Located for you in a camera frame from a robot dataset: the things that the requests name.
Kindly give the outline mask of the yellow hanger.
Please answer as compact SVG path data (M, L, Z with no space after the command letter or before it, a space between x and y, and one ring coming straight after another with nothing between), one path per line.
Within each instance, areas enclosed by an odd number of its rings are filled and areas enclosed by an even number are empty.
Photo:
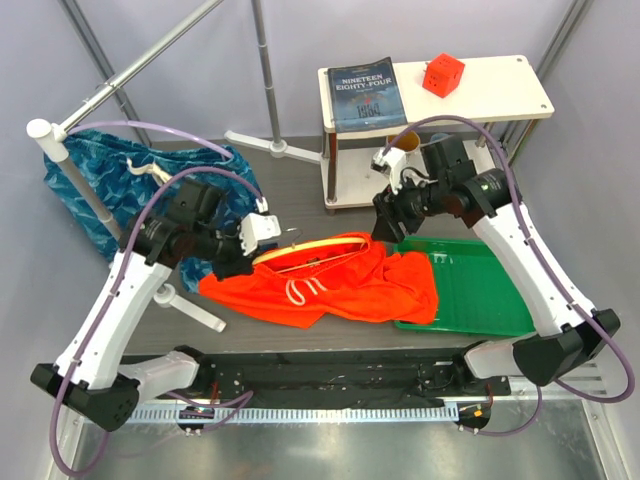
M292 243L288 247L270 250L259 255L253 266L266 265L277 273L289 273L348 257L368 244L362 235L347 234L326 239Z

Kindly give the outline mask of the orange shorts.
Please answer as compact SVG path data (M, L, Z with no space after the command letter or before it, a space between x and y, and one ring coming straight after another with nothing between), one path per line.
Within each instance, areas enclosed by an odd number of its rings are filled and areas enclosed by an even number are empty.
M368 244L345 258L312 268L277 273L266 265L249 275L199 283L199 294L248 317L307 329L324 315L372 324L400 320L428 325L439 295L429 257L392 253L365 232Z

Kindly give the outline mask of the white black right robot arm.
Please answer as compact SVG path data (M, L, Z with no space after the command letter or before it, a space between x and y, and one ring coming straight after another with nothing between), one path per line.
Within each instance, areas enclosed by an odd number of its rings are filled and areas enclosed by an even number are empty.
M472 395L489 377L521 374L546 386L593 359L620 328L611 309L598 309L569 279L538 235L511 174L477 170L462 140L448 135L422 149L416 178L407 152L385 146L371 168L385 176L373 198L373 237L399 243L425 218L461 219L490 249L516 287L534 331L512 340L481 342L466 350L451 371L457 391Z

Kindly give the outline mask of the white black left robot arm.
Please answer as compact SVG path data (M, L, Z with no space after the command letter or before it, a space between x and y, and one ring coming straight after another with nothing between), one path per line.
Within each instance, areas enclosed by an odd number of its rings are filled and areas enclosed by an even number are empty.
M120 239L109 278L73 341L52 364L35 366L31 381L107 432L124 425L136 407L173 390L205 397L213 375L191 347L137 364L122 364L125 347L151 302L175 308L221 332L226 323L179 296L167 280L181 260L214 263L225 274L251 265L237 234L219 230L222 189L185 180L162 212L134 216Z

